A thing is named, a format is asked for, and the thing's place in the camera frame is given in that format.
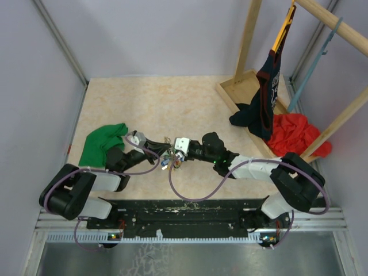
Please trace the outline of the large metal keyring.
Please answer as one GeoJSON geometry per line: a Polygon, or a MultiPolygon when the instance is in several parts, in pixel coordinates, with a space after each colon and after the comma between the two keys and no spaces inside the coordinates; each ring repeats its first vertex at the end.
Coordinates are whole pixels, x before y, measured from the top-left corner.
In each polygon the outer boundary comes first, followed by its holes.
{"type": "Polygon", "coordinates": [[[168,144],[166,150],[164,151],[164,153],[162,154],[162,157],[164,158],[170,158],[173,155],[175,155],[175,149],[174,146],[172,144],[172,141],[169,137],[165,136],[164,137],[164,143],[168,144]]]}

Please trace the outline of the bunch of tagged keys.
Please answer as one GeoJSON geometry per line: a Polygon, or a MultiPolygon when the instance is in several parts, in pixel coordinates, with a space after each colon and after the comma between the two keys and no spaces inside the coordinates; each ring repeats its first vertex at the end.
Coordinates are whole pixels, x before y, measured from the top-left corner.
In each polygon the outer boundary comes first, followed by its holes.
{"type": "Polygon", "coordinates": [[[180,168],[182,162],[184,161],[184,155],[180,151],[174,149],[168,149],[160,157],[162,170],[169,169],[171,165],[174,168],[180,168]]]}

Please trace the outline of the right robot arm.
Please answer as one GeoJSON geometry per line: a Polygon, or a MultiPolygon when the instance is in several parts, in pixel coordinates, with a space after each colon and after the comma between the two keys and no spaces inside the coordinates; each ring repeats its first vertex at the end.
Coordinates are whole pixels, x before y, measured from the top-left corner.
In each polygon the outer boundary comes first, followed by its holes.
{"type": "Polygon", "coordinates": [[[231,179],[253,179],[275,185],[278,192],[266,197],[256,214],[258,223],[271,227],[277,217],[297,210],[311,211],[317,196],[323,192],[325,179],[303,158],[288,152],[281,158],[258,159],[226,149],[216,132],[202,137],[202,142],[177,138],[174,148],[185,160],[200,160],[213,164],[218,175],[231,179]]]}

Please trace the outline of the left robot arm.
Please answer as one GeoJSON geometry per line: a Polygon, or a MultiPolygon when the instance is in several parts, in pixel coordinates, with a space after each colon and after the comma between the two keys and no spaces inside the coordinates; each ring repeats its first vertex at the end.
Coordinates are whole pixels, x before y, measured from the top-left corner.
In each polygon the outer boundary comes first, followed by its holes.
{"type": "Polygon", "coordinates": [[[171,148],[170,143],[151,141],[142,133],[130,136],[128,143],[134,146],[129,152],[117,146],[107,151],[105,169],[65,164],[41,192],[40,206],[66,220],[95,218],[107,228],[115,227],[120,215],[113,210],[113,204],[91,198],[90,193],[122,191],[131,176],[150,173],[157,168],[160,157],[171,148]]]}

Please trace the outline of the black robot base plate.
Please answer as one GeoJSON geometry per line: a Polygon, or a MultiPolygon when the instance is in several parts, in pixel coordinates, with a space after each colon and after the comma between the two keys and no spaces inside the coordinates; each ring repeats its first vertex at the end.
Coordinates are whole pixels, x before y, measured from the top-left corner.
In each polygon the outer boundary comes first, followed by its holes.
{"type": "Polygon", "coordinates": [[[90,218],[87,229],[127,230],[128,236],[153,233],[163,228],[169,237],[174,231],[194,232],[194,236],[234,233],[237,237],[260,228],[286,226],[288,212],[270,220],[261,211],[263,199],[255,200],[113,200],[106,220],[90,218]]]}

